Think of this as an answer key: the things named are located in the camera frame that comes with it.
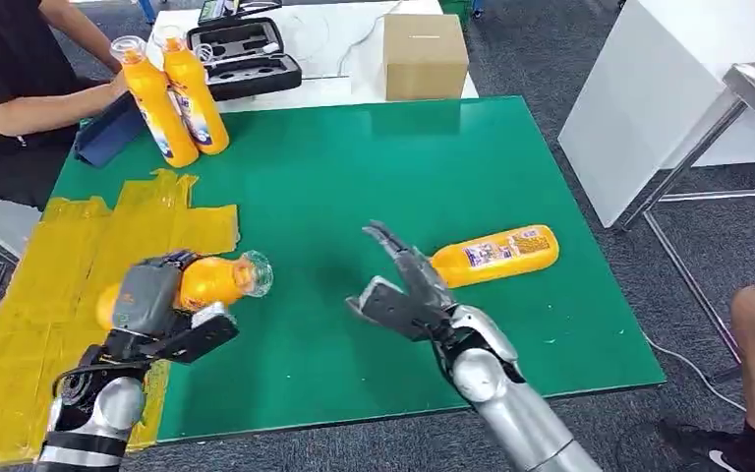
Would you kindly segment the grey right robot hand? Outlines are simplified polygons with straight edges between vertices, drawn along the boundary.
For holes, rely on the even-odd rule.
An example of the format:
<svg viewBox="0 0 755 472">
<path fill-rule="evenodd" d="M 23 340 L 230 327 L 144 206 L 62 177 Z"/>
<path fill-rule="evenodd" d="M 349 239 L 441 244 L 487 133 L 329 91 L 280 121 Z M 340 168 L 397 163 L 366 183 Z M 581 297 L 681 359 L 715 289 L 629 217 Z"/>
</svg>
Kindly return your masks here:
<svg viewBox="0 0 755 472">
<path fill-rule="evenodd" d="M 380 221 L 370 221 L 363 231 L 388 253 L 404 286 L 376 275 L 360 294 L 345 299 L 349 309 L 413 342 L 426 339 L 447 324 L 457 302 L 430 260 Z"/>
</svg>

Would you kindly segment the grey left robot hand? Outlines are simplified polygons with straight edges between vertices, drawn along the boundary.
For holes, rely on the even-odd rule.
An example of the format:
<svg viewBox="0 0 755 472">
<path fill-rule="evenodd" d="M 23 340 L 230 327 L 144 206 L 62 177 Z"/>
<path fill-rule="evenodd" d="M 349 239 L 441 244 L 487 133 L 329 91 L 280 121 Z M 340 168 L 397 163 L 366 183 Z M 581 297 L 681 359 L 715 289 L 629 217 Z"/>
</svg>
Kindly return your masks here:
<svg viewBox="0 0 755 472">
<path fill-rule="evenodd" d="M 118 364 L 191 364 L 239 334 L 220 301 L 194 309 L 175 306 L 184 272 L 201 258 L 189 250 L 176 251 L 127 270 L 111 309 L 104 342 L 107 359 Z"/>
</svg>

